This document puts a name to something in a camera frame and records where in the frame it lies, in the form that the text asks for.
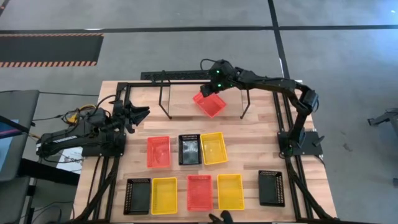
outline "red basket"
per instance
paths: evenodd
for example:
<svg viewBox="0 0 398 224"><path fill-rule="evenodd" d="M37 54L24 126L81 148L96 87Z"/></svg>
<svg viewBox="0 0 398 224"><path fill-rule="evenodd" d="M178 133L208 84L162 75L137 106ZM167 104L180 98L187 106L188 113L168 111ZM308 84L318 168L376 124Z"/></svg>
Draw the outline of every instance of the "red basket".
<svg viewBox="0 0 398 224"><path fill-rule="evenodd" d="M149 137L147 139L147 167L168 166L170 166L170 137Z"/></svg>
<svg viewBox="0 0 398 224"><path fill-rule="evenodd" d="M210 175L187 176L187 210L209 211L213 209L213 183Z"/></svg>
<svg viewBox="0 0 398 224"><path fill-rule="evenodd" d="M193 97L193 100L211 118L214 118L226 106L226 103L214 93L205 98L199 92Z"/></svg>

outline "gray floor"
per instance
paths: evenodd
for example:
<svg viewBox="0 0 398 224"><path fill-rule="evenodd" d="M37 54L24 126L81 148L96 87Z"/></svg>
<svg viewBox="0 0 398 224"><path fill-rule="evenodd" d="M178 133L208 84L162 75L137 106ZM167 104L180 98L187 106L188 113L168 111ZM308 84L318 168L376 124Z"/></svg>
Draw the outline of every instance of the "gray floor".
<svg viewBox="0 0 398 224"><path fill-rule="evenodd" d="M277 0L275 8L281 26L398 24L396 1ZM267 1L260 0L122 0L112 4L11 0L0 17L0 29L270 24ZM392 178L398 177L398 138L389 124L370 127L366 122L396 107L397 38L398 30L282 32L290 76L320 95L320 109L313 117L318 132L326 136L322 142L326 170L338 216L344 220L398 220L398 189L392 185ZM0 90L97 94L103 80L139 79L144 71L195 70L205 57L224 58L259 75L281 74L272 31L106 34L98 66L1 68ZM54 116L95 101L95 97L41 95L35 117ZM64 128L59 121L37 126L37 134ZM33 143L25 151L25 157L35 158ZM58 189L51 183L39 182L39 187L42 192ZM73 200L73 194L69 187L51 196L40 194L35 206ZM54 220L57 211L51 214L42 222Z"/></svg>

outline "butcher block tabletop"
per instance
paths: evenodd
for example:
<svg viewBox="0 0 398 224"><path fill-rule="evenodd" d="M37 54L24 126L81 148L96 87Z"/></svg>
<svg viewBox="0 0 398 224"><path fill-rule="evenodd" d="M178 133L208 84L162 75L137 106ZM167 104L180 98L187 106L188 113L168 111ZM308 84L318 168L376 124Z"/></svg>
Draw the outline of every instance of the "butcher block tabletop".
<svg viewBox="0 0 398 224"><path fill-rule="evenodd" d="M120 81L104 81L98 100L115 94ZM243 119L239 116L248 101L246 91L229 89L219 94L227 104L225 109L214 118L203 114L192 98L199 92L199 85L171 85L163 87L162 105L169 111L168 119L160 108L160 87L133 87L130 100L134 106L149 106L149 116L136 127L134 134L127 133L124 155L120 158L116 188L110 222L210 222L208 214L220 216L218 209L217 175L241 174L244 194L244 210L231 211L235 222L286 222L295 221L293 204L285 161L279 158L277 132L279 130L272 92L250 90L251 105ZM112 112L110 98L101 107ZM288 127L282 95L279 95L280 107L285 127ZM312 117L309 116L305 129L313 129ZM204 165L180 166L178 164L178 135L206 134L222 132L228 162ZM166 168L147 168L147 138L170 136L171 165ZM95 169L97 157L84 160L78 184L74 207L79 215L86 207L88 192ZM102 158L97 168L93 185L94 196L100 180ZM327 213L335 217L335 206L331 196L328 177L323 164L314 156L302 156L303 168L309 191ZM283 175L285 207L260 206L258 188L258 170L281 171ZM209 212L189 212L187 210L187 176L211 175L213 180L213 210ZM178 212L170 215L123 215L124 198L128 179L134 178L177 178ZM305 217L305 206L300 190L297 188L300 210ZM103 196L99 218L106 210L108 190Z"/></svg>

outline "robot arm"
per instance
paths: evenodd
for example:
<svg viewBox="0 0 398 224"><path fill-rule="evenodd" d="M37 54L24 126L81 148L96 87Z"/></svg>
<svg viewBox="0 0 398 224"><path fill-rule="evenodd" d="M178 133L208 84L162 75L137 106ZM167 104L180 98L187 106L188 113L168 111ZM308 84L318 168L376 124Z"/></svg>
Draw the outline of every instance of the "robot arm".
<svg viewBox="0 0 398 224"><path fill-rule="evenodd" d="M286 78L260 77L252 71L234 68L225 60L216 61L208 72L213 78L200 87L204 97L233 87L240 90L257 88L285 94L298 113L293 128L289 130L289 144L291 147L301 147L305 139L305 120L318 104L318 94L314 90ZM296 89L302 92L300 98L295 94Z"/></svg>
<svg viewBox="0 0 398 224"><path fill-rule="evenodd" d="M129 101L113 102L113 114L96 108L78 117L76 125L54 133L45 133L37 141L36 154L48 157L62 149L81 146L82 156L120 156L124 152L126 135L122 129L134 133L132 125L138 125L149 113L149 107L135 107Z"/></svg>

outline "plastic basket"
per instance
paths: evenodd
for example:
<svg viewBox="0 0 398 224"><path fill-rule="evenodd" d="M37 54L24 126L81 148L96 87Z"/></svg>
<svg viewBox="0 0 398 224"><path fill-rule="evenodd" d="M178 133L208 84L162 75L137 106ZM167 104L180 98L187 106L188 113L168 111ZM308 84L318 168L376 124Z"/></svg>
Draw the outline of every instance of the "plastic basket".
<svg viewBox="0 0 398 224"><path fill-rule="evenodd" d="M178 136L178 164L201 164L200 134Z"/></svg>
<svg viewBox="0 0 398 224"><path fill-rule="evenodd" d="M147 215L150 205L150 179L128 179L124 199L125 215Z"/></svg>
<svg viewBox="0 0 398 224"><path fill-rule="evenodd" d="M242 175L217 175L218 209L244 210Z"/></svg>
<svg viewBox="0 0 398 224"><path fill-rule="evenodd" d="M259 198L263 206L285 206L282 172L259 170Z"/></svg>
<svg viewBox="0 0 398 224"><path fill-rule="evenodd" d="M151 214L166 215L177 212L177 178L153 178Z"/></svg>
<svg viewBox="0 0 398 224"><path fill-rule="evenodd" d="M170 166L170 137L159 136L147 139L147 167Z"/></svg>
<svg viewBox="0 0 398 224"><path fill-rule="evenodd" d="M205 165L228 161L223 133L202 134L200 141Z"/></svg>
<svg viewBox="0 0 398 224"><path fill-rule="evenodd" d="M187 210L209 211L213 209L213 183L210 175L187 176Z"/></svg>
<svg viewBox="0 0 398 224"><path fill-rule="evenodd" d="M226 103L214 93L203 97L202 93L199 92L193 97L193 100L211 118L214 118L226 106Z"/></svg>

